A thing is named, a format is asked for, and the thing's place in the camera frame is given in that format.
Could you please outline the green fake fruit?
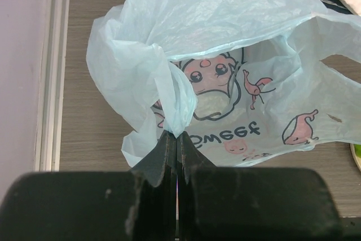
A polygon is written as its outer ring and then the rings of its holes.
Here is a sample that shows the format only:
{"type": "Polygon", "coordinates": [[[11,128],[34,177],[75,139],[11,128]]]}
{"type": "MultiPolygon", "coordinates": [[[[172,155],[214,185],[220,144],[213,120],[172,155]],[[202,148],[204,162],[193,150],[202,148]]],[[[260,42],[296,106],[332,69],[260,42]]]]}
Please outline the green fake fruit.
{"type": "Polygon", "coordinates": [[[359,144],[354,144],[353,145],[354,148],[354,154],[356,157],[361,158],[361,145],[359,144]]]}

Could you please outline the light blue plastic bag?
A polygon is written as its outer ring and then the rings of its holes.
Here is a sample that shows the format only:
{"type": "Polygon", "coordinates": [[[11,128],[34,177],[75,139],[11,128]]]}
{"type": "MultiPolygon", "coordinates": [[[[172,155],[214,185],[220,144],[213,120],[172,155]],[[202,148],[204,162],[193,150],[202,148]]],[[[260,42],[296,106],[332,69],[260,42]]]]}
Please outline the light blue plastic bag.
{"type": "Polygon", "coordinates": [[[163,131],[217,166],[251,166],[360,143],[360,84],[331,55],[360,61],[360,17],[320,0],[126,0],[94,20],[86,62],[133,128],[130,166],[163,131]]]}

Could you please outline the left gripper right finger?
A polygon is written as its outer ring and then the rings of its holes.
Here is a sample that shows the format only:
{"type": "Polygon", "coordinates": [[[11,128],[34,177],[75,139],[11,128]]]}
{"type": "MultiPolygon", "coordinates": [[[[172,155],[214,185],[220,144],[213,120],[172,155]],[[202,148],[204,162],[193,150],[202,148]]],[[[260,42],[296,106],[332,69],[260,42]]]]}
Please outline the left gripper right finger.
{"type": "Polygon", "coordinates": [[[307,168],[217,167],[177,139],[181,240],[341,240],[324,179],[307,168]]]}

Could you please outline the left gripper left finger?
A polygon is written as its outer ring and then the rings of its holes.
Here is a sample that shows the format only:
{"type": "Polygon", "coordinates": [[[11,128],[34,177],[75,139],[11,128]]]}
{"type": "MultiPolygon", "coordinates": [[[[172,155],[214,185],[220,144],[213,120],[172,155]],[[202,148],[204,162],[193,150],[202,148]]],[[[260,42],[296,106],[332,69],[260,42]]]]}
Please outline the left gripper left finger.
{"type": "Polygon", "coordinates": [[[19,177],[1,204],[1,239],[174,240],[176,151],[166,132],[126,172],[19,177]]]}

